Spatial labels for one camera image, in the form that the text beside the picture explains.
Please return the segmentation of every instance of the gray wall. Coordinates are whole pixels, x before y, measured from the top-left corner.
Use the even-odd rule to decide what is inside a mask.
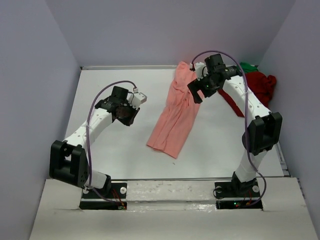
[[[258,64],[294,0],[46,0],[81,66],[162,65],[208,49]]]
[[[277,78],[271,109],[290,172],[299,177],[320,237],[320,1],[297,0],[259,66]]]
[[[44,0],[0,1],[0,239],[26,240],[79,65]]]

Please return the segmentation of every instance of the black bracket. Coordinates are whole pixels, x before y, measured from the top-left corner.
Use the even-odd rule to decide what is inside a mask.
[[[248,126],[250,153],[257,156],[262,151],[270,151],[279,141],[281,125],[282,116],[279,112],[264,117],[256,116]],[[247,149],[245,134],[242,135],[242,144]]]
[[[54,141],[50,151],[49,176],[78,188],[84,188],[89,177],[86,151],[81,145],[71,146],[64,141]],[[105,184],[98,191],[101,194],[108,194],[111,187],[111,177],[106,175]]]
[[[250,191],[253,198],[259,198],[260,192],[253,191],[253,187],[258,187],[258,181],[254,178],[251,181],[240,182],[236,173],[233,172],[231,181],[219,181],[214,183],[213,195],[219,200],[224,198],[243,198]]]
[[[198,91],[201,91],[205,98],[209,98],[223,88],[226,80],[234,76],[242,76],[236,66],[227,67],[220,54],[211,55],[204,61],[208,75],[202,76],[200,80],[195,79],[187,85],[196,104],[202,103]]]
[[[130,106],[127,100],[129,91],[123,87],[114,86],[112,93],[106,99],[100,100],[94,107],[96,109],[105,109],[112,114],[112,122],[116,119],[125,126],[134,123],[134,119],[140,108],[135,109]]]

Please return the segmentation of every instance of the white cardboard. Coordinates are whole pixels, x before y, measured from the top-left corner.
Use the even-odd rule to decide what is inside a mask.
[[[136,203],[132,210],[108,211],[74,209],[73,204],[66,208],[80,200],[81,190],[47,180],[30,240],[317,240],[297,180],[268,178],[267,183],[264,211],[191,203],[175,208],[171,203],[168,210],[164,202],[159,208],[152,202],[149,208]],[[154,195],[154,200],[161,198]]]

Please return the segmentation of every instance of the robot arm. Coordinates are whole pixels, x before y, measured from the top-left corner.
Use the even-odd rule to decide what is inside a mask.
[[[115,120],[130,126],[147,97],[136,90],[128,97],[125,88],[113,87],[111,96],[100,100],[91,115],[89,125],[90,145],[100,133]],[[56,140],[51,145],[49,175],[53,179],[79,188],[89,186],[89,165],[87,161],[87,121],[63,141]],[[111,177],[98,171],[92,171],[91,186],[108,193]]]
[[[246,90],[242,74],[236,66],[227,67],[221,55],[215,54],[206,58],[205,63],[196,63],[193,70],[197,79],[189,83],[188,88],[195,103],[202,102],[198,91],[202,91],[204,97],[208,98],[217,90],[223,89],[245,114]],[[279,140],[282,116],[278,112],[272,113],[248,89],[248,123],[250,158],[258,169],[267,151]],[[242,136],[242,143],[245,150],[239,167],[233,173],[231,186],[227,189],[235,196],[243,196],[256,180],[256,171],[248,160],[245,134]]]

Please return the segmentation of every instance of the pink shirt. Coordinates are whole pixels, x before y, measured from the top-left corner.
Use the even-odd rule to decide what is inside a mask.
[[[185,62],[180,62],[170,85],[166,106],[146,143],[156,151],[177,158],[194,125],[200,104],[195,104],[187,84],[196,73]]]

